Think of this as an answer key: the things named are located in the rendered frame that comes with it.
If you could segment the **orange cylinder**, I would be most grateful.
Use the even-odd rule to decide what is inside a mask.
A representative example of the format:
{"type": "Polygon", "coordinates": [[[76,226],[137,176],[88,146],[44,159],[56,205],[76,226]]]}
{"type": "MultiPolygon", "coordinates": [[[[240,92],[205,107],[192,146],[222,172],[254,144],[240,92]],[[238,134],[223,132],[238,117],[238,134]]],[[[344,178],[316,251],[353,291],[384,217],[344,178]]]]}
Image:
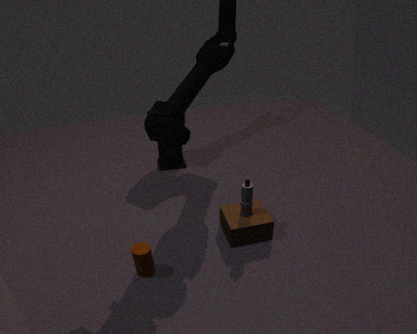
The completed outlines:
{"type": "Polygon", "coordinates": [[[149,244],[146,242],[135,243],[135,245],[132,245],[131,247],[131,252],[138,276],[148,278],[156,273],[154,259],[149,244]]]}

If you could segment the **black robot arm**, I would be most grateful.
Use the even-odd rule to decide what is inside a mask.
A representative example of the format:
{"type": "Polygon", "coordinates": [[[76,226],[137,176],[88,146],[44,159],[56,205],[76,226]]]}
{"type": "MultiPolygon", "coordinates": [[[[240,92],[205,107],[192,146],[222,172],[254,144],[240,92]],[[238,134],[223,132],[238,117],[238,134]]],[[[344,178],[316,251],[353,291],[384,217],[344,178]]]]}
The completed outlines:
{"type": "Polygon", "coordinates": [[[159,171],[186,168],[182,145],[190,139],[184,126],[184,113],[209,77],[222,70],[234,55],[237,0],[220,0],[218,32],[207,40],[196,55],[197,63],[166,102],[157,101],[147,112],[145,132],[158,142],[159,171]],[[229,42],[220,46],[221,42],[229,42]]]}

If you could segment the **brown square block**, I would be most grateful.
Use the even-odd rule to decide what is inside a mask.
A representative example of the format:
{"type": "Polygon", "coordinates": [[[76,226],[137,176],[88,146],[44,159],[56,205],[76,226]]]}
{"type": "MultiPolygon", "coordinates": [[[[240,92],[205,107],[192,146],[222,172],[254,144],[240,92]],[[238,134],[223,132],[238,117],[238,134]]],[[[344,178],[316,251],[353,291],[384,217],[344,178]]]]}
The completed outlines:
{"type": "Polygon", "coordinates": [[[241,215],[241,203],[220,206],[220,226],[230,248],[272,240],[274,220],[260,199],[253,199],[252,214],[241,215]]]}

